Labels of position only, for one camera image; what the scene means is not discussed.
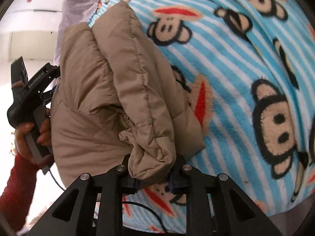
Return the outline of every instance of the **person's arm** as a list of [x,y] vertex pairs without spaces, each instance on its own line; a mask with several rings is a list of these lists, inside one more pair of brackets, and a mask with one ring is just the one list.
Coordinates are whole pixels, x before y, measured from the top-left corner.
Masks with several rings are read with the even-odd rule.
[[[0,212],[3,213],[12,229],[17,232],[22,229],[32,203],[36,173],[53,156],[47,156],[41,164],[36,161],[27,146],[24,135],[30,132],[34,125],[30,123],[20,124],[15,132],[15,141],[18,154],[15,157],[14,167],[11,170],[7,187],[0,197]],[[40,137],[37,142],[43,146],[51,145],[50,118],[47,118],[40,128]]]
[[37,165],[24,159],[20,154],[15,156],[7,187],[0,197],[1,212],[15,232],[21,230],[25,224],[33,199],[38,170]]

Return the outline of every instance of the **monkey print blanket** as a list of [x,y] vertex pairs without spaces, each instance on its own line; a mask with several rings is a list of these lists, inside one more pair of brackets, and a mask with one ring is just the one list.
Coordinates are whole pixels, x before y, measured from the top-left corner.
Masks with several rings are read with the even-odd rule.
[[[121,0],[99,0],[88,21]],[[267,214],[315,190],[315,32],[295,0],[122,0],[172,65],[203,127],[188,163],[228,174]],[[125,200],[185,233],[185,195],[153,185]],[[124,225],[161,232],[147,210],[123,205]]]

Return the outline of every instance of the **brown puffer jacket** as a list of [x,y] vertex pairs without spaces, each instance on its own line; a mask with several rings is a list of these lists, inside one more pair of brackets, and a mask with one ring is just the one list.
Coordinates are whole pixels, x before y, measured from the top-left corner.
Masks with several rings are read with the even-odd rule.
[[125,2],[89,28],[64,33],[61,79],[51,105],[52,145],[63,183],[97,175],[131,153],[131,176],[165,179],[176,153],[204,147],[201,126],[164,55]]

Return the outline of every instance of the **silver screw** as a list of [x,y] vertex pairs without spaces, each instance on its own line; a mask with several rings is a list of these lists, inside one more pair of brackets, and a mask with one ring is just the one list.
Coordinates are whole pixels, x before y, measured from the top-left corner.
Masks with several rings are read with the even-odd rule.
[[82,175],[80,176],[80,179],[84,181],[84,180],[88,180],[89,177],[90,177],[89,174],[84,173],[84,174],[82,174]]
[[220,174],[220,175],[219,175],[219,179],[220,179],[221,181],[226,181],[226,180],[229,179],[229,177],[228,177],[226,174]]
[[183,170],[185,170],[185,171],[190,171],[190,170],[192,170],[192,168],[193,167],[188,165],[188,164],[183,165]]
[[125,166],[125,165],[122,165],[122,164],[121,164],[121,165],[118,165],[118,166],[117,166],[117,170],[118,170],[118,171],[125,171],[125,169],[126,169],[126,166]]

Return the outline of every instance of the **red sleeve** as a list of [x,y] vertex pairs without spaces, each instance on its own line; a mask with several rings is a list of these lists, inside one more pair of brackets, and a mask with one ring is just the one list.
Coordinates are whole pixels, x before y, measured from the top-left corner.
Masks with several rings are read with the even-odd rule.
[[7,187],[0,197],[0,211],[15,232],[21,230],[25,224],[34,195],[38,170],[37,165],[30,163],[19,154],[15,156]]

